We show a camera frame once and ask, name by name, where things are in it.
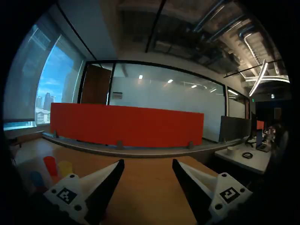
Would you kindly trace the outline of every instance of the yellow cup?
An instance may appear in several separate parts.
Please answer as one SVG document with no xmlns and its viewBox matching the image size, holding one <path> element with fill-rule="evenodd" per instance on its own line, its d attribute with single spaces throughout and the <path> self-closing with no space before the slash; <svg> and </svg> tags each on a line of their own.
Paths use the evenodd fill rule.
<svg viewBox="0 0 300 225">
<path fill-rule="evenodd" d="M 72 163 L 68 161 L 60 161 L 58 164 L 59 172 L 62 178 L 67 176 L 70 173 L 73 173 L 72 171 Z"/>
</svg>

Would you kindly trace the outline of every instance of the recessed light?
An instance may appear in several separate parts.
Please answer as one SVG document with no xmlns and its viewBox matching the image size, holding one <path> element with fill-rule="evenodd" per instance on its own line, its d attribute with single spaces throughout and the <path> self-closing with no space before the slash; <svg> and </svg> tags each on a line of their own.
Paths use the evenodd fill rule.
<svg viewBox="0 0 300 225">
<path fill-rule="evenodd" d="M 228 91 L 231 92 L 231 93 L 234 94 L 234 95 L 239 95 L 238 93 L 235 93 L 234 91 L 232 91 L 232 90 L 230 90 L 230 89 L 228 89 Z"/>
</svg>

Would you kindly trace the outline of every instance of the laptop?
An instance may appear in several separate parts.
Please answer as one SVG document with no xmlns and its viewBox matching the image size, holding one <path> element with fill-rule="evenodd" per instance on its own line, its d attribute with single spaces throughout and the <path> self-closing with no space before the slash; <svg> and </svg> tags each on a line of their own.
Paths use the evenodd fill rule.
<svg viewBox="0 0 300 225">
<path fill-rule="evenodd" d="M 263 143 L 263 130 L 257 130 L 256 132 L 256 150 L 262 152 L 268 152 L 270 148 L 267 147 L 265 143 Z"/>
</svg>

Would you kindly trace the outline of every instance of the cloud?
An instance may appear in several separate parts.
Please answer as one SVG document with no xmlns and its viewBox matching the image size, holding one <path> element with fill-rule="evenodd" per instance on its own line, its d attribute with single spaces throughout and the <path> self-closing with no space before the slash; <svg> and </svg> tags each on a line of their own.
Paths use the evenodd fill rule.
<svg viewBox="0 0 300 225">
<path fill-rule="evenodd" d="M 53 95 L 53 90 L 50 90 L 48 88 L 39 88 L 37 95 L 44 97 L 45 94 L 50 93 L 50 95 Z"/>
<path fill-rule="evenodd" d="M 60 83 L 53 78 L 48 78 L 47 81 L 43 82 L 42 84 L 60 85 Z"/>
</svg>

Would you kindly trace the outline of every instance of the computer monitor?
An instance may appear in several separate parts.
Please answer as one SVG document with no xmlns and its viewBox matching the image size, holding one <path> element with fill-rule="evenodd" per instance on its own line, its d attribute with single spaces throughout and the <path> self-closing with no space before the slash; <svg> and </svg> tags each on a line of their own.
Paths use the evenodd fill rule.
<svg viewBox="0 0 300 225">
<path fill-rule="evenodd" d="M 251 121 L 248 119 L 221 116 L 219 142 L 231 141 L 249 136 L 250 129 Z"/>
<path fill-rule="evenodd" d="M 261 146 L 263 143 L 263 130 L 257 130 L 256 132 L 256 147 Z"/>
<path fill-rule="evenodd" d="M 251 134 L 250 134 L 250 138 L 253 138 L 254 136 L 256 136 L 256 130 L 257 130 L 257 118 L 256 115 L 251 112 Z"/>
</svg>

